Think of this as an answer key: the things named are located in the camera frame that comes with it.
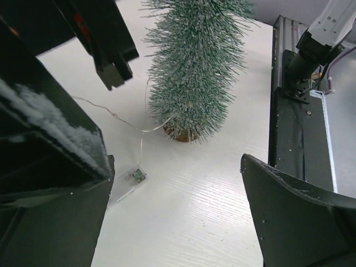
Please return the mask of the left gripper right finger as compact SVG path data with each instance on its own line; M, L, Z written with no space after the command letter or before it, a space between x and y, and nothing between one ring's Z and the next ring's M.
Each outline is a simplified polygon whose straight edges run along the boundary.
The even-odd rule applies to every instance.
M355 266L355 199L244 154L243 183L265 267Z

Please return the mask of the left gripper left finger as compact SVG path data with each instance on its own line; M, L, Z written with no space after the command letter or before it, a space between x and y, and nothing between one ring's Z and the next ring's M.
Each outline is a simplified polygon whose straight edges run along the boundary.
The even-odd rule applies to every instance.
M1 265L90 266L114 175L101 130L1 22Z

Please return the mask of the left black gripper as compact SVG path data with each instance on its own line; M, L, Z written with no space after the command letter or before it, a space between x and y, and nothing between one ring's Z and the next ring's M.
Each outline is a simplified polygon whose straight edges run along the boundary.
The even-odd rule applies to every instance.
M1 1L1 22L35 56L77 38L108 90L133 77L139 53L116 1Z

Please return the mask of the small frosted christmas tree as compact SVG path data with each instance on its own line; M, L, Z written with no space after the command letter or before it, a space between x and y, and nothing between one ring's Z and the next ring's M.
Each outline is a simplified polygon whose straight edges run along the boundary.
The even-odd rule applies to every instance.
M250 1L144 1L156 18L145 37L154 53L149 107L172 139L205 141L219 132L244 71Z

